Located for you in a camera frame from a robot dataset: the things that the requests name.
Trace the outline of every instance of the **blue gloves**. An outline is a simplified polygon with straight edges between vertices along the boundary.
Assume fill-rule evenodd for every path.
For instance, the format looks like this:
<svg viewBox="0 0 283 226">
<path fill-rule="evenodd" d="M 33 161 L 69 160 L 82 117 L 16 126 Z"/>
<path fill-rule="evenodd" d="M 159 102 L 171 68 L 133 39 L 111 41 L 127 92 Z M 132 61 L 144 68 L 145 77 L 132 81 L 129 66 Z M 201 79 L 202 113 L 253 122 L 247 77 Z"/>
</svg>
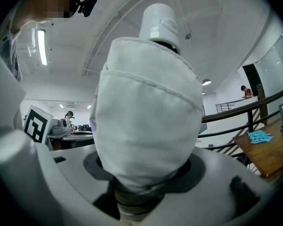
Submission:
<svg viewBox="0 0 283 226">
<path fill-rule="evenodd" d="M 252 144 L 257 144 L 261 142 L 270 142 L 274 137 L 267 134 L 265 131 L 257 130 L 255 132 L 248 133 Z"/>
</svg>

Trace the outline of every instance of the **white cylinder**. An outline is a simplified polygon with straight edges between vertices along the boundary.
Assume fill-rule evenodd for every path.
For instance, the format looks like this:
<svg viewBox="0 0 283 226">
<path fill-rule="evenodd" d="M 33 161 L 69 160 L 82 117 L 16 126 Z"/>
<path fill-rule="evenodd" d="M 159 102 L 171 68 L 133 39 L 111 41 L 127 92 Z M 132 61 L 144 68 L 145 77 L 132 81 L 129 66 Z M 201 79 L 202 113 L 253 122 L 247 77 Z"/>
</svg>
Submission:
<svg viewBox="0 0 283 226">
<path fill-rule="evenodd" d="M 173 9 L 160 3 L 149 6 L 143 13 L 139 38 L 168 43 L 180 54 L 178 24 Z"/>
</svg>

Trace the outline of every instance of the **metal railing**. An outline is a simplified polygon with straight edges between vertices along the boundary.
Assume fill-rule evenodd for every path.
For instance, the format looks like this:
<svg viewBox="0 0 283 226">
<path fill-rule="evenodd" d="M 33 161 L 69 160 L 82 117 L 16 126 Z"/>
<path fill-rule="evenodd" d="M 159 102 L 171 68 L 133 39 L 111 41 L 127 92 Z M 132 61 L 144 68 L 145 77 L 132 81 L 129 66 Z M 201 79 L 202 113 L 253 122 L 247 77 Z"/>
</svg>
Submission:
<svg viewBox="0 0 283 226">
<path fill-rule="evenodd" d="M 242 100 L 245 100 L 245 99 L 235 100 L 235 101 L 215 105 L 217 113 L 231 110 L 237 104 L 237 102 L 242 101 Z"/>
<path fill-rule="evenodd" d="M 256 115 L 258 110 L 260 110 L 260 108 L 262 108 L 263 106 L 265 106 L 265 105 L 267 105 L 267 104 L 269 104 L 273 101 L 276 101 L 277 99 L 279 99 L 281 97 L 283 97 L 283 90 L 272 95 L 272 96 L 270 96 L 270 97 L 261 99 L 259 101 L 253 102 L 253 103 L 248 104 L 248 105 L 244 105 L 244 106 L 232 109 L 232 110 L 228 110 L 226 112 L 221 112 L 221 113 L 217 113 L 217 114 L 214 114 L 214 115 L 204 116 L 202 118 L 202 123 L 208 123 L 208 122 L 212 122 L 212 121 L 223 120 L 223 119 L 226 119 L 226 118 L 229 118 L 229 117 L 233 117 L 233 116 L 236 116 L 236 115 L 247 113 L 248 123 L 244 126 L 236 127 L 236 128 L 230 129 L 230 130 L 225 130 L 225 131 L 220 131 L 220 132 L 217 132 L 217 133 L 210 133 L 210 134 L 205 134 L 205 135 L 198 135 L 198 138 L 219 136 L 219 135 L 231 133 L 231 132 L 234 132 L 234 131 L 240 131 L 240 133 L 241 133 L 245 129 L 247 129 L 246 132 L 252 132 L 256 129 L 256 127 L 259 125 L 259 123 L 261 123 L 263 121 L 267 121 L 267 119 L 269 119 L 269 118 L 271 118 L 271 117 L 273 117 L 273 116 L 275 116 L 279 113 L 279 111 L 276 111 L 276 112 L 274 112 L 274 113 L 272 113 L 272 114 L 270 114 L 270 115 L 268 115 L 264 118 L 260 118 L 259 120 L 257 120 L 258 119 L 258 116 L 257 116 L 254 120 L 254 115 Z M 232 155 L 232 153 L 238 149 L 238 146 L 236 145 L 236 143 L 233 142 L 233 140 L 231 140 L 226 145 L 205 147 L 204 149 L 208 149 L 208 150 L 211 150 L 211 151 L 216 150 L 217 152 L 221 152 L 222 150 L 226 149 L 224 151 L 224 153 L 227 153 L 228 151 L 230 151 L 232 149 L 233 151 L 229 154 L 231 157 L 241 157 L 242 156 L 242 157 L 245 157 L 244 163 L 249 163 L 247 158 L 246 158 L 246 155 L 244 153 L 237 153 L 237 154 Z"/>
</svg>

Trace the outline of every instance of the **round ceiling light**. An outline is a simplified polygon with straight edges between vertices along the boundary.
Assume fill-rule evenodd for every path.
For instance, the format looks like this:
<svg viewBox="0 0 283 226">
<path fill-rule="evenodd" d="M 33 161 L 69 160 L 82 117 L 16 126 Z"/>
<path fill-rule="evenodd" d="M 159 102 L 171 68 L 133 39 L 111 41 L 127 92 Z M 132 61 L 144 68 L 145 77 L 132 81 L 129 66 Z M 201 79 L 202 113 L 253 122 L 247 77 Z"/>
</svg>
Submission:
<svg viewBox="0 0 283 226">
<path fill-rule="evenodd" d="M 205 80 L 203 80 L 202 85 L 208 85 L 210 83 L 212 83 L 212 81 L 205 79 Z"/>
</svg>

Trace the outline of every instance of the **wooden table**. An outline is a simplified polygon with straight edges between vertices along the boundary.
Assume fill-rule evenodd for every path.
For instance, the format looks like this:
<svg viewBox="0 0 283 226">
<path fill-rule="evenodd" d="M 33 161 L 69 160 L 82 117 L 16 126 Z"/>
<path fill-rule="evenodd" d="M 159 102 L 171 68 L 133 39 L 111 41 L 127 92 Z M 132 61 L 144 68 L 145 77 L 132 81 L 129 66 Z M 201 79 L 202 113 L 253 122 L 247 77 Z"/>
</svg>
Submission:
<svg viewBox="0 0 283 226">
<path fill-rule="evenodd" d="M 263 178 L 268 178 L 283 169 L 283 133 L 281 119 L 260 128 L 274 138 L 270 142 L 251 144 L 248 134 L 234 137 L 234 142 L 258 168 Z"/>
</svg>

